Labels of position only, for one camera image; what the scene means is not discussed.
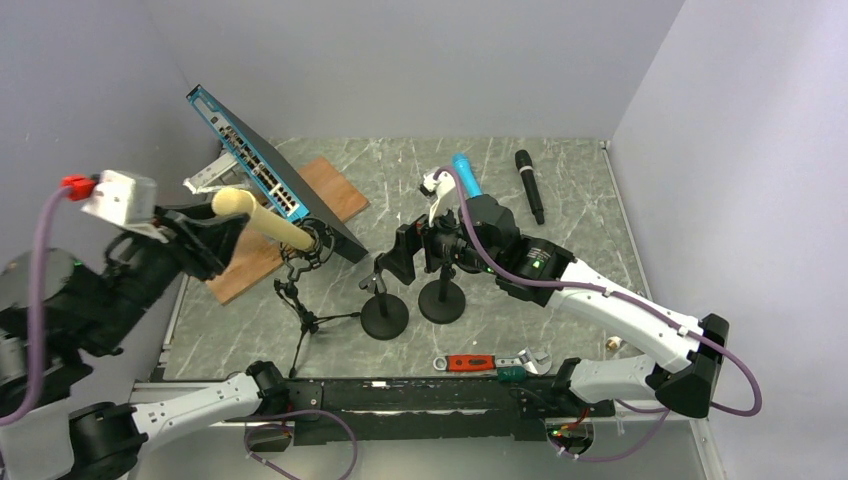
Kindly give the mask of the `gold microphone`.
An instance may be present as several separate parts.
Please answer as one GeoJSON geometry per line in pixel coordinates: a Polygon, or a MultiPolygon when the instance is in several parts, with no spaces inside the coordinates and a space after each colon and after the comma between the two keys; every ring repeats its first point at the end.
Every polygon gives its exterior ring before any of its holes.
{"type": "Polygon", "coordinates": [[[247,190],[224,187],[216,192],[211,207],[217,216],[246,214],[247,227],[256,230],[295,250],[309,252],[316,247],[315,238],[306,230],[267,210],[247,190]]]}

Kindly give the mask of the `blue microphone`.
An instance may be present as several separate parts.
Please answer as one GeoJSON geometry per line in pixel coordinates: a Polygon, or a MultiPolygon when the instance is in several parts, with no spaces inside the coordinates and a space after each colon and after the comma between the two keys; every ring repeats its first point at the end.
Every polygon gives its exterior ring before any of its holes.
{"type": "Polygon", "coordinates": [[[459,152],[453,155],[452,165],[469,197],[477,197],[482,194],[482,189],[472,171],[470,160],[465,153],[459,152]]]}

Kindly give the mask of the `black microphone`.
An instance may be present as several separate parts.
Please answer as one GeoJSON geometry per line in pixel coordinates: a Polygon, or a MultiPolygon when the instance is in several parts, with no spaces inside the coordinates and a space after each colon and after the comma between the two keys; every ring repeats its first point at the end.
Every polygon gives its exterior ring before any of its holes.
{"type": "Polygon", "coordinates": [[[538,225],[545,223],[543,202],[535,178],[535,170],[531,156],[526,150],[515,153],[515,165],[521,177],[530,211],[538,225]]]}

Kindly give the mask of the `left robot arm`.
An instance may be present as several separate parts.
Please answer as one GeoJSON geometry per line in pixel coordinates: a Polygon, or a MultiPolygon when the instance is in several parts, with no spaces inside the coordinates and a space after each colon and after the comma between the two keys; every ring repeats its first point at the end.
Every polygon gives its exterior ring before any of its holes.
{"type": "Polygon", "coordinates": [[[279,417],[286,381],[269,361],[170,400],[99,402],[72,410],[84,354],[117,355],[123,339],[180,274],[207,280],[232,258],[245,213],[207,204],[158,207],[156,238],[124,231],[95,272],[69,252],[37,246],[1,275],[1,464],[10,479],[116,479],[138,460],[215,423],[279,417]]]}

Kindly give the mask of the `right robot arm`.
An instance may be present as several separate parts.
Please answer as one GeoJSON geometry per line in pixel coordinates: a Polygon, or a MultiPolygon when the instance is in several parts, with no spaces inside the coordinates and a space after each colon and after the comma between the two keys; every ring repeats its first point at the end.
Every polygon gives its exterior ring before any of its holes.
{"type": "Polygon", "coordinates": [[[489,195],[471,198],[467,206],[469,223],[462,214],[447,213],[399,227],[393,248],[377,258],[379,268],[409,285],[416,277],[413,258],[423,252],[429,271],[448,262],[468,273],[491,273],[509,296],[582,314],[640,350],[619,360],[565,360],[550,391],[564,415],[631,399],[707,417],[724,360],[716,348],[726,344],[730,330],[726,319],[715,313],[698,319],[627,290],[565,248],[522,234],[512,211],[489,195]]]}

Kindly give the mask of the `black clip desk stand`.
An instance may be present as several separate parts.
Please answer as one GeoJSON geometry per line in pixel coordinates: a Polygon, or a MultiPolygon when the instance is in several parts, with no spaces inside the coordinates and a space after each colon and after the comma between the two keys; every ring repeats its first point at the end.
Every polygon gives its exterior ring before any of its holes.
{"type": "Polygon", "coordinates": [[[361,290],[372,295],[363,305],[359,318],[367,335],[387,341],[405,331],[409,323],[409,310],[402,299],[387,290],[382,277],[384,267],[381,261],[384,256],[381,253],[374,259],[372,272],[358,284],[361,290]]]}

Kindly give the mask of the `wooden board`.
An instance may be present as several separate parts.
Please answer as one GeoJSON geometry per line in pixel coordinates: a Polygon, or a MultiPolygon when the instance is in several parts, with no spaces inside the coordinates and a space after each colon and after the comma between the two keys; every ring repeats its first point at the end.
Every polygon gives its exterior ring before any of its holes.
{"type": "MultiPolygon", "coordinates": [[[[366,197],[323,157],[300,167],[298,173],[343,223],[369,206],[366,197]]],[[[278,244],[248,229],[239,237],[227,269],[205,285],[221,305],[227,305],[282,264],[278,244]]]]}

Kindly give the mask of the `green clamp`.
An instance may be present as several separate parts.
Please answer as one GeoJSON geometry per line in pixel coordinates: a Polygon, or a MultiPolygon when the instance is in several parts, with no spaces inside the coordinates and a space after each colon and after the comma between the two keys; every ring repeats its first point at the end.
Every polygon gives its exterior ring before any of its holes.
{"type": "Polygon", "coordinates": [[[509,366],[497,369],[497,380],[501,383],[516,384],[524,382],[528,372],[520,366],[509,366]]]}

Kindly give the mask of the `white chrome faucet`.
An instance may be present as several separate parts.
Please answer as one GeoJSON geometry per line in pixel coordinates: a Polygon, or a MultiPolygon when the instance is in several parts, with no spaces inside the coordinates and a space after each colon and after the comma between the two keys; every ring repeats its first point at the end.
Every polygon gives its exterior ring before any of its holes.
{"type": "Polygon", "coordinates": [[[616,351],[620,349],[624,341],[618,336],[611,336],[607,339],[605,347],[608,351],[616,351]]]}

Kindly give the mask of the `metal switch support bracket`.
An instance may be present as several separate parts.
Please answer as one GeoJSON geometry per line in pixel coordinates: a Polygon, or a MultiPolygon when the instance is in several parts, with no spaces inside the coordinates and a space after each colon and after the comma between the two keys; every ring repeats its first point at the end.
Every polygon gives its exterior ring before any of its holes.
{"type": "Polygon", "coordinates": [[[246,185],[246,177],[240,171],[240,164],[226,150],[222,150],[216,160],[198,173],[183,180],[183,186],[193,195],[212,194],[224,187],[244,188],[246,185]]]}

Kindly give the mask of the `black shock mount desk stand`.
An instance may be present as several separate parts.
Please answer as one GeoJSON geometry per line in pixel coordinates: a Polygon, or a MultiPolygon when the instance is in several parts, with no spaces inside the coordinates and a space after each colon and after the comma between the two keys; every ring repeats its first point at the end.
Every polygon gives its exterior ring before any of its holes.
{"type": "Polygon", "coordinates": [[[440,269],[439,279],[427,283],[419,292],[419,311],[434,324],[453,323],[465,311],[466,297],[453,281],[454,276],[453,267],[445,264],[440,269]]]}

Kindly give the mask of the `blue network switch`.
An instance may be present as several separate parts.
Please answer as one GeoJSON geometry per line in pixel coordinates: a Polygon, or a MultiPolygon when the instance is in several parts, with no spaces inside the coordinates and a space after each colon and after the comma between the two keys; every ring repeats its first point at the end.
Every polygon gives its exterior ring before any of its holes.
{"type": "Polygon", "coordinates": [[[366,256],[367,249],[344,222],[267,140],[200,84],[187,94],[187,101],[269,201],[272,211],[291,222],[316,218],[330,228],[335,251],[343,258],[357,263],[366,256]]]}

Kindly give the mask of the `black tripod shock mount stand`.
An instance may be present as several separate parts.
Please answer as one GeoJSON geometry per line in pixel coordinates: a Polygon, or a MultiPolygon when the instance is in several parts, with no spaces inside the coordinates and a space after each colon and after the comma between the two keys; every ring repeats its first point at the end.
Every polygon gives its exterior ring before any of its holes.
{"type": "Polygon", "coordinates": [[[343,319],[359,319],[358,311],[349,313],[321,314],[312,306],[314,295],[311,290],[314,281],[309,279],[320,267],[323,267],[335,255],[338,241],[334,230],[324,221],[314,217],[305,217],[295,222],[314,240],[307,250],[297,250],[293,246],[281,246],[279,253],[283,261],[284,275],[275,278],[273,290],[277,297],[296,316],[299,337],[292,354],[288,377],[294,379],[299,372],[300,356],[306,339],[315,335],[328,322],[343,319]]]}

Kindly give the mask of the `black base frame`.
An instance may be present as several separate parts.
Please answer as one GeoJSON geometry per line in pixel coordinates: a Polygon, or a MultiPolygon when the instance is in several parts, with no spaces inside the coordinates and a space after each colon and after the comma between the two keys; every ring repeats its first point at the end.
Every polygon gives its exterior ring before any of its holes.
{"type": "Polygon", "coordinates": [[[545,428],[612,420],[620,406],[606,400],[580,405],[548,377],[518,385],[494,378],[288,380],[265,410],[223,413],[213,424],[286,424],[293,442],[317,446],[359,441],[510,437],[542,441],[545,428]]]}

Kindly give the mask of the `red handled adjustable wrench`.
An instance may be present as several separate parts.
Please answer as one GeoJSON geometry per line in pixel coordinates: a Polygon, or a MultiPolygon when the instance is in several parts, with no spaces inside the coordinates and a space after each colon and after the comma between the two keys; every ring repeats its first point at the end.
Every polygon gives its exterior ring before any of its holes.
{"type": "Polygon", "coordinates": [[[529,348],[509,355],[455,354],[438,356],[432,366],[436,371],[469,373],[493,371],[499,368],[520,367],[531,375],[545,375],[552,366],[552,357],[529,348]]]}

